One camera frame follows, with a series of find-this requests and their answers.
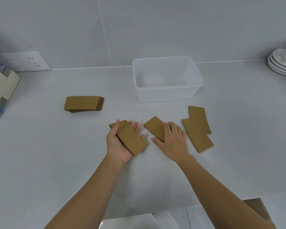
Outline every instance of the wall socket panel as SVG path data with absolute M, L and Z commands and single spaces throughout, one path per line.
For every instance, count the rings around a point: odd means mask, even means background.
M 39 52 L 0 53 L 0 61 L 16 72 L 51 70 Z

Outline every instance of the person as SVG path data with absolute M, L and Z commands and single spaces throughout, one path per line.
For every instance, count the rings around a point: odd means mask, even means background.
M 92 177 L 44 229 L 99 228 L 123 165 L 133 157 L 117 138 L 118 128 L 119 120 L 106 137 L 107 153 Z M 137 133 L 141 130 L 138 122 L 133 128 Z M 173 122 L 164 123 L 164 130 L 165 142 L 155 137 L 152 142 L 183 171 L 216 229 L 273 229 L 188 153 L 186 132 Z

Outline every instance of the brown cardboard box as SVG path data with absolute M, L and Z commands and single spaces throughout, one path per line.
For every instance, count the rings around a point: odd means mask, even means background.
M 144 127 L 147 128 L 147 130 L 150 131 L 156 138 L 164 142 L 164 125 L 158 117 L 154 116 L 144 124 Z
M 116 136 L 120 139 L 123 145 L 135 156 L 141 153 L 147 146 L 146 141 L 140 137 L 127 120 L 120 121 Z
M 64 110 L 75 113 L 85 111 L 100 111 L 103 108 L 104 98 L 100 96 L 68 96 Z
M 202 128 L 206 131 L 206 134 L 211 134 L 211 129 L 206 119 L 206 111 L 204 108 L 189 106 L 188 110 L 190 112 L 190 118 L 198 119 Z
M 182 123 L 188 136 L 199 153 L 214 146 L 205 131 L 205 125 L 196 118 L 183 119 Z

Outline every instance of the stack of white plates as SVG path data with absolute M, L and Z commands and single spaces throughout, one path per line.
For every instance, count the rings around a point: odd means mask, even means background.
M 286 75 L 286 62 L 282 61 L 281 53 L 284 49 L 277 49 L 275 50 L 269 57 L 268 57 L 268 65 L 271 70 L 281 74 Z

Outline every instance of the translucent white plastic bin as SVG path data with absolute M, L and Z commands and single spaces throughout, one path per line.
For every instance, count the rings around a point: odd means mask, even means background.
M 188 56 L 134 59 L 134 84 L 140 102 L 192 98 L 203 79 Z

